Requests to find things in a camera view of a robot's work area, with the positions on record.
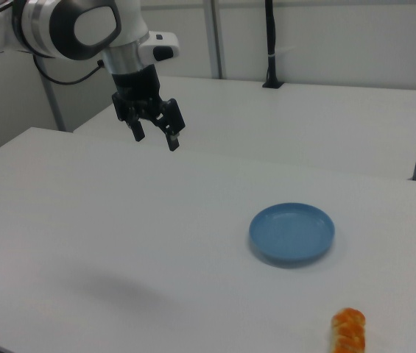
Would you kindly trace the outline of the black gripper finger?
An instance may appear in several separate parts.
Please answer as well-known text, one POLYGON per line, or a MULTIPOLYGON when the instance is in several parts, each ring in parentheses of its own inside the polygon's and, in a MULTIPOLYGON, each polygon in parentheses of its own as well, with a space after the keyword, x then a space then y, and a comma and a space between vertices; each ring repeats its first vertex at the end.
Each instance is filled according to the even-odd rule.
POLYGON ((186 126, 177 101, 169 99, 155 103, 150 121, 164 133, 169 150, 175 151, 180 146, 179 134, 186 126))
POLYGON ((139 121, 139 115, 134 107, 130 107, 127 111, 126 125, 131 129, 133 136, 137 142, 145 138, 144 129, 139 121))

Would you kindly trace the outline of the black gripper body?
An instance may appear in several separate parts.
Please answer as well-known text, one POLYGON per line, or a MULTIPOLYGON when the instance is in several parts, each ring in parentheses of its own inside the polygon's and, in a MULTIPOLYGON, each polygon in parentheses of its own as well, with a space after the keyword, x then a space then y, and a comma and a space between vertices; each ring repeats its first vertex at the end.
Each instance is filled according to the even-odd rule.
POLYGON ((168 102, 160 97, 160 81, 154 65, 131 74, 112 74, 117 91, 112 95, 116 116, 120 121, 159 119, 169 123, 168 102))

